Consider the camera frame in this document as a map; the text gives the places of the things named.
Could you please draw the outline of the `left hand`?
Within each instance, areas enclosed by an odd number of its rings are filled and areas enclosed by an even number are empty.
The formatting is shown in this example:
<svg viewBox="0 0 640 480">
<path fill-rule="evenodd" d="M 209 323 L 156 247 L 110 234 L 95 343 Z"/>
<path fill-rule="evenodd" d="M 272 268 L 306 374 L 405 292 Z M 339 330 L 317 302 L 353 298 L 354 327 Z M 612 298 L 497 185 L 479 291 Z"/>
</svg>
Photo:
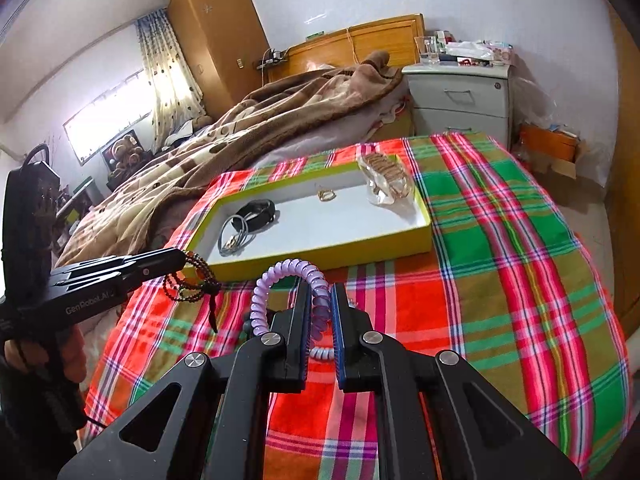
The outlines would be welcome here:
<svg viewBox="0 0 640 480">
<path fill-rule="evenodd" d="M 60 345 L 64 375 L 71 382 L 80 384 L 87 377 L 87 358 L 84 351 L 84 336 L 78 326 L 70 329 L 70 334 Z M 8 340 L 3 345 L 4 357 L 10 367 L 27 373 L 31 368 L 46 365 L 49 355 L 40 344 L 30 340 Z"/>
</svg>

